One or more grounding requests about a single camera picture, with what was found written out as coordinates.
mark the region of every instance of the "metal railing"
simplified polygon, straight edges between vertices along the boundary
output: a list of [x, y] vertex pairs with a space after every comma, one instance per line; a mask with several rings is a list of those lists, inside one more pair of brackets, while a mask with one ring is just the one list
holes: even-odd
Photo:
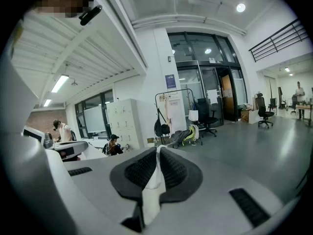
[[259, 61], [269, 55], [272, 55], [280, 50], [287, 48], [295, 43], [308, 38], [308, 34], [299, 21], [296, 19], [290, 24], [276, 31], [273, 35], [266, 38], [256, 46], [252, 47], [251, 52], [254, 61]]

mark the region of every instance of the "brick wall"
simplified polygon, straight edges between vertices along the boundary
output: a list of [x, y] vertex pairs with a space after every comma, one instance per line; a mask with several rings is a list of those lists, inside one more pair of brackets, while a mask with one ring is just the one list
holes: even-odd
[[65, 110], [54, 110], [32, 112], [27, 120], [26, 125], [44, 133], [50, 132], [52, 137], [57, 139], [60, 133], [58, 130], [53, 130], [53, 121], [56, 118], [63, 123], [67, 123], [67, 115]]

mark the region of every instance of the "ceiling light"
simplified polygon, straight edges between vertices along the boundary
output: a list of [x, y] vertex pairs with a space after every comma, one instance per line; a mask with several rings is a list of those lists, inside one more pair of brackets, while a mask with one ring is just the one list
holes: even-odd
[[45, 101], [44, 107], [47, 107], [50, 102], [51, 102], [51, 99], [47, 99], [47, 100]]
[[53, 87], [53, 89], [52, 89], [51, 92], [57, 93], [58, 90], [60, 89], [60, 87], [61, 87], [61, 86], [65, 83], [65, 81], [67, 81], [67, 80], [68, 80], [68, 76], [62, 75], [62, 76], [59, 78], [58, 82], [57, 82], [57, 83], [55, 84], [55, 86]]
[[246, 9], [246, 6], [243, 3], [237, 5], [237, 11], [243, 12]]

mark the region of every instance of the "white ceiling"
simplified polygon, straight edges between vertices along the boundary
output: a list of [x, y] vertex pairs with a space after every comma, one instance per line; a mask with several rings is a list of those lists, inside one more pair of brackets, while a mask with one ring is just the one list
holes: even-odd
[[309, 59], [289, 60], [276, 67], [267, 68], [266, 70], [278, 75], [278, 77], [289, 76], [291, 73], [298, 74], [313, 71], [313, 58], [311, 55]]
[[[246, 27], [274, 0], [131, 0], [132, 21], [160, 14], [191, 14], [205, 16], [232, 24], [241, 29]], [[239, 3], [246, 5], [243, 13], [236, 11]]]
[[[129, 51], [129, 40], [123, 38], [107, 13], [102, 10], [86, 26], [81, 26], [78, 18], [56, 18], [33, 11], [24, 16], [12, 63], [39, 103], [46, 99], [66, 102], [106, 79], [133, 75], [134, 67], [140, 67], [136, 53]], [[62, 74], [69, 79], [57, 93], [51, 93]]]

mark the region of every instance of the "person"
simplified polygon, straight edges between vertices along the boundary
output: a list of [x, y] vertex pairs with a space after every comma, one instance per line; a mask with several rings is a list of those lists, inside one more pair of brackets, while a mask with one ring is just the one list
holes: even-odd
[[122, 154], [121, 146], [117, 143], [119, 137], [115, 134], [111, 135], [110, 141], [103, 147], [102, 152], [108, 156], [114, 156], [116, 154]]
[[53, 128], [54, 130], [57, 130], [57, 129], [59, 130], [62, 142], [73, 141], [71, 129], [69, 128], [68, 125], [66, 125], [65, 123], [62, 123], [58, 119], [55, 119], [53, 121], [53, 126], [54, 126], [54, 128]]
[[[297, 82], [298, 88], [295, 90], [295, 94], [297, 95], [297, 104], [299, 105], [300, 102], [304, 101], [305, 92], [302, 87], [300, 87], [300, 82]], [[299, 119], [301, 120], [301, 113], [303, 114], [304, 118], [304, 110], [299, 109]]]

